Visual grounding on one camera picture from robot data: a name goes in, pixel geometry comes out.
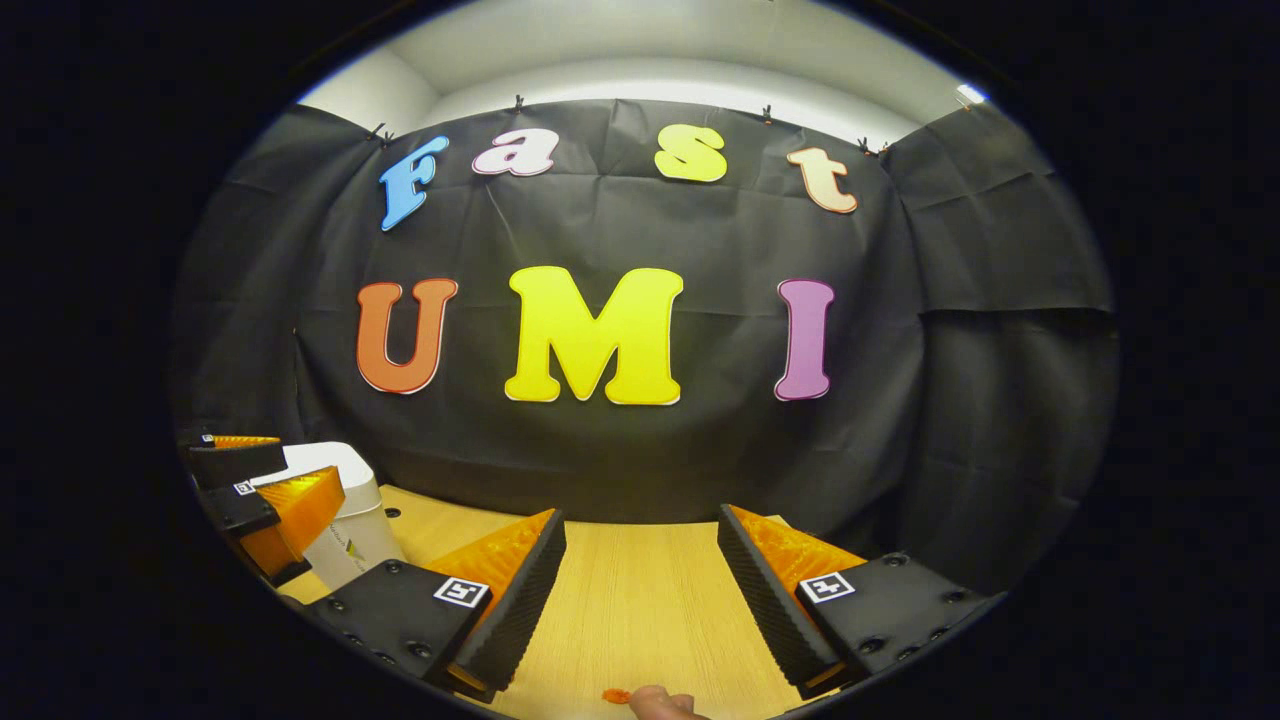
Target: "foam letter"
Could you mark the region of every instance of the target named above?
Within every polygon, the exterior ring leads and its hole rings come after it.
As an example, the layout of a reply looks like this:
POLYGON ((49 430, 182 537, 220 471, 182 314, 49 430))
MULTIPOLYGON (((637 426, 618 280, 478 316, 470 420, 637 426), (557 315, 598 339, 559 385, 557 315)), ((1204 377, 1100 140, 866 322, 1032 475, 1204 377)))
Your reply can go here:
POLYGON ((618 405, 673 405, 680 386, 671 378, 671 305, 685 281, 671 270, 641 268, 622 275, 609 301, 593 318, 564 268, 525 268, 511 275, 520 293, 520 351, 507 397, 550 402, 559 383, 550 377, 556 351, 564 379, 588 400, 613 351, 618 372, 604 395, 618 405))
POLYGON ((515 129, 493 138, 498 147, 485 150, 471 161, 471 169, 483 176, 511 173, 513 176, 536 176, 552 169, 552 150, 559 142, 559 136, 549 129, 515 129), (520 145, 512 145, 524 140, 520 145))
POLYGON ((413 357, 407 365, 397 365, 387 356, 392 305, 399 300, 401 292, 401 286, 396 283, 374 283, 360 290, 356 296, 360 302, 356 365, 374 389, 412 395, 431 382, 440 365, 444 304, 458 293, 458 283, 435 278, 413 286, 413 297, 417 299, 417 338, 413 357))
POLYGON ((831 379, 822 372, 827 306, 836 291, 818 281, 783 281, 778 296, 787 304, 787 369, 773 386, 778 400, 812 400, 827 395, 831 379))
POLYGON ((787 155, 787 161, 792 165, 800 165, 804 188, 809 192, 809 199, 819 208, 832 213, 852 213, 858 209, 858 199, 840 192, 836 186, 836 176, 847 176, 849 169, 845 168, 844 163, 828 159, 826 150, 820 147, 796 150, 787 155))
POLYGON ((426 192, 417 188, 417 183, 426 184, 435 177, 435 158, 431 152, 439 152, 449 146, 449 138, 443 135, 408 154, 407 158, 396 163, 378 182, 387 186, 387 217, 383 218, 383 232, 396 227, 422 206, 426 201, 426 192))
POLYGON ((667 126, 658 132, 658 145, 662 150, 653 161, 668 178, 716 182, 728 170, 724 156, 717 152, 724 138, 712 128, 667 126))

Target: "white box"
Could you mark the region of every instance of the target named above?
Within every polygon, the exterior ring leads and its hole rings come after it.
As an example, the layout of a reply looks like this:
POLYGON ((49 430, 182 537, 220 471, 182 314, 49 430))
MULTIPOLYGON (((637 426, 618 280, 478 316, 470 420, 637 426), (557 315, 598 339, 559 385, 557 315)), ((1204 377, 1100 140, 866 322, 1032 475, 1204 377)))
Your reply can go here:
POLYGON ((330 465, 338 468, 347 500, 333 523, 302 552, 330 591, 355 580, 384 560, 404 560, 399 543, 392 537, 392 525, 383 514, 383 496, 378 492, 374 470, 353 447, 344 442, 287 445, 284 461, 287 470, 252 478, 250 484, 257 487, 330 465))

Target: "black cloth backdrop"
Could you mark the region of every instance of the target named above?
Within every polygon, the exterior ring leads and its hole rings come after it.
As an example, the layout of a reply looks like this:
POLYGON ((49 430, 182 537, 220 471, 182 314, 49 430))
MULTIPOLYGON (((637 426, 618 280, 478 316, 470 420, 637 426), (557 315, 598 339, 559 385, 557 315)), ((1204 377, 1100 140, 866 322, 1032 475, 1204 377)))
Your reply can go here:
POLYGON ((680 102, 494 111, 398 137, 285 111, 210 200, 179 278, 170 393, 179 430, 355 446, 380 482, 513 514, 709 520, 721 502, 781 514, 855 552, 906 550, 993 592, 1039 556, 1101 459, 1117 341, 1088 224, 1030 138, 957 110, 879 156, 808 128, 680 102), (727 174, 663 177, 658 131, 712 127, 727 174), (559 133, 554 167, 481 176, 517 128, 559 133), (443 135, 426 201, 384 233, 379 177, 443 135), (844 163, 852 214, 814 204, 788 152, 844 163), (515 374, 512 273, 559 265, 593 313, 635 268, 680 274, 671 366, 681 400, 613 405, 503 392, 515 374), (438 373, 410 396, 356 366, 356 296, 404 291, 389 357, 412 355, 422 279, 454 279, 438 373), (836 290, 820 398, 781 402, 780 282, 836 290))

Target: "ceiling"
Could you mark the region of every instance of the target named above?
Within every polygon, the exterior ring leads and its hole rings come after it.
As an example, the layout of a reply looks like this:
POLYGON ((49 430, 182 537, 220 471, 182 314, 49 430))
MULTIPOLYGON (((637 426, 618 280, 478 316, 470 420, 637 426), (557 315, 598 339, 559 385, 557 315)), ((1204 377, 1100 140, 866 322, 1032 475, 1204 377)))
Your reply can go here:
POLYGON ((964 81, 844 10, 809 0, 479 0, 393 40, 440 95, 563 63, 717 60, 863 97, 920 124, 964 81))

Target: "light wood surface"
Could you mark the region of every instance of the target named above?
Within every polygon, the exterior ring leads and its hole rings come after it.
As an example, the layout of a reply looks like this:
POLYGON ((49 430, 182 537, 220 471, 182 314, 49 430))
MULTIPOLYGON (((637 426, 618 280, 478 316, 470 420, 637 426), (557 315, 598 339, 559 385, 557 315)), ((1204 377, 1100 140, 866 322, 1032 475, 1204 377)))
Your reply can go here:
MULTIPOLYGON (((392 534, 413 565, 479 539, 516 515, 461 507, 390 486, 392 534)), ((511 687, 492 710, 520 720, 634 717, 607 688, 662 684, 712 720, 763 720, 803 705, 778 670, 716 544, 716 523, 564 524, 559 575, 511 687)), ((328 594, 307 573, 280 587, 328 594)))

